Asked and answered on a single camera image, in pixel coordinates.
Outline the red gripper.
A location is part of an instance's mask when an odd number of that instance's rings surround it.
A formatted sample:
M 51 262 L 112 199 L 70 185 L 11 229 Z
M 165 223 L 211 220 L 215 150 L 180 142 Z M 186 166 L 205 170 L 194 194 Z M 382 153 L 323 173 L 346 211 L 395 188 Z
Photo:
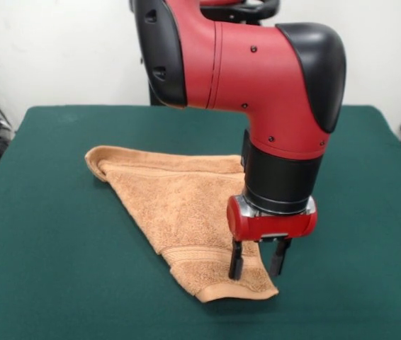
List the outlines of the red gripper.
M 277 237 L 279 238 L 271 257 L 269 275 L 279 276 L 292 238 L 305 237 L 314 231 L 317 224 L 317 206 L 313 197 L 309 197 L 306 209 L 301 213 L 270 215 L 248 204 L 243 195 L 234 195 L 229 197 L 227 202 L 227 222 L 233 237 L 229 278 L 234 281 L 241 278 L 243 241 L 260 242 Z

